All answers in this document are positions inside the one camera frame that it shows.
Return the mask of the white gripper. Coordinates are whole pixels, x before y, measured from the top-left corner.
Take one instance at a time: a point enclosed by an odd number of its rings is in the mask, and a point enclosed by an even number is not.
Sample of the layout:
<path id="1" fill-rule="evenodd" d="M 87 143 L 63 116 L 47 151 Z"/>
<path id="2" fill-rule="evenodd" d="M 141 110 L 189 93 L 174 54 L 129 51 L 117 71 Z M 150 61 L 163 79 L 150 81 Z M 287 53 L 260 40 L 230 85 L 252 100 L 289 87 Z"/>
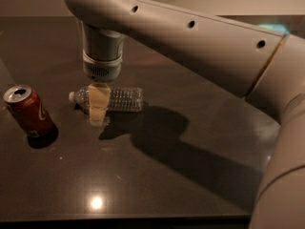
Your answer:
<path id="1" fill-rule="evenodd" d="M 95 82 L 114 81 L 121 72 L 125 36 L 85 23 L 81 23 L 81 29 L 85 75 Z M 110 96 L 111 90 L 105 83 L 92 83 L 89 86 L 91 125 L 103 125 Z"/>

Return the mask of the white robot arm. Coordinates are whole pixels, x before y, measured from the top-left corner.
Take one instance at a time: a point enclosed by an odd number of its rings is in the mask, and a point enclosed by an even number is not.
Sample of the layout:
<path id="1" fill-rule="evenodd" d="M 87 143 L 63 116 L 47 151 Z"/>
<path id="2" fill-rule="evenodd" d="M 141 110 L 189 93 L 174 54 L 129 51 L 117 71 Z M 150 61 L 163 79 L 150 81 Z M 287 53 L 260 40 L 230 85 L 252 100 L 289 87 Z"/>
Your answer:
<path id="1" fill-rule="evenodd" d="M 249 229 L 305 229 L 305 40 L 152 0 L 64 0 L 81 22 L 85 74 L 112 82 L 129 36 L 280 125 Z"/>

